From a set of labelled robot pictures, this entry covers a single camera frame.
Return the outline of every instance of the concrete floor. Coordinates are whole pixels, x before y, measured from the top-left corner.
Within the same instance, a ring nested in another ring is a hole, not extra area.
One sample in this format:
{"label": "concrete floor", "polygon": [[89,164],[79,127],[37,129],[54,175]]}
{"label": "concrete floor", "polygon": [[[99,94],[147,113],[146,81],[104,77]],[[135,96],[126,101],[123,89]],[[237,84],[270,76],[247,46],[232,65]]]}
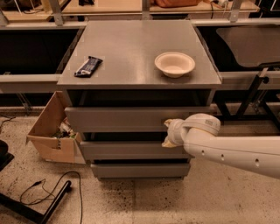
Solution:
{"label": "concrete floor", "polygon": [[[51,191],[60,176],[69,171],[81,175],[83,222],[91,223],[279,223],[280,180],[247,171],[193,159],[189,175],[182,179],[96,179],[85,164],[46,162],[26,134],[36,116],[21,116],[3,125],[0,138],[15,158],[0,172],[0,193],[19,200],[34,182],[45,179]],[[227,122],[221,135],[278,133],[270,122]],[[68,175],[73,190],[60,202],[48,223],[80,223],[79,179]],[[44,197],[40,185],[31,197]],[[43,213],[50,201],[32,206]],[[0,206],[0,223],[31,223]]]}

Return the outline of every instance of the white bowl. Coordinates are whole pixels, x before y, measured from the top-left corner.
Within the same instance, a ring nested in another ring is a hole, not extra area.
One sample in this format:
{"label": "white bowl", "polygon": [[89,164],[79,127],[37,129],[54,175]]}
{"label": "white bowl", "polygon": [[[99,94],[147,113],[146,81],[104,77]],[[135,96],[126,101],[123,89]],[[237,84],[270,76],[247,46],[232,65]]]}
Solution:
{"label": "white bowl", "polygon": [[181,52],[164,52],[156,57],[155,65],[171,78],[181,77],[195,68],[194,60]]}

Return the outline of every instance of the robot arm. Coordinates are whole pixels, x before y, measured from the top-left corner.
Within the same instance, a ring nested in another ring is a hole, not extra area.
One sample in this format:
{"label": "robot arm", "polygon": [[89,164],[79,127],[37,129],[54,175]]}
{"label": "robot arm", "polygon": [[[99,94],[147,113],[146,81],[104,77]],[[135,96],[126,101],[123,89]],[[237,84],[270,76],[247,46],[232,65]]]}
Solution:
{"label": "robot arm", "polygon": [[280,179],[280,136],[218,136],[220,121],[206,114],[168,120],[163,146],[184,145],[192,156]]}

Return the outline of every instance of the drawer front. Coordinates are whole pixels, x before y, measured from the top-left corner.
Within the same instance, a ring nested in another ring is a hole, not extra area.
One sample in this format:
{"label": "drawer front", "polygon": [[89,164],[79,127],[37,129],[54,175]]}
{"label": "drawer front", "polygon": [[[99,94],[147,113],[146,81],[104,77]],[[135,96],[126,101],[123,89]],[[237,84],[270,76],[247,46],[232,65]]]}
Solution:
{"label": "drawer front", "polygon": [[160,142],[82,142],[86,160],[191,158],[182,146],[164,148]]}
{"label": "drawer front", "polygon": [[77,132],[166,131],[170,118],[186,119],[190,113],[209,112],[198,108],[66,108],[66,115]]}
{"label": "drawer front", "polygon": [[91,164],[98,179],[114,178],[183,178],[189,164]]}

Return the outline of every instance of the cabinet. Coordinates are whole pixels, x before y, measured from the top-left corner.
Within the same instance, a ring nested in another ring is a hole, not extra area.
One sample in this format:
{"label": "cabinet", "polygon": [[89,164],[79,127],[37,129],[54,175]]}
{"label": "cabinet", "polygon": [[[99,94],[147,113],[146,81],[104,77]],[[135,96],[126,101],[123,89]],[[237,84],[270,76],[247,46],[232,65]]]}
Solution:
{"label": "cabinet", "polygon": [[[193,57],[195,69],[179,79],[164,76],[154,59],[171,51]],[[74,77],[88,56],[103,62],[91,78]],[[97,178],[183,178],[191,157],[183,147],[161,146],[164,121],[209,112],[220,84],[190,21],[90,21],[58,87]]]}

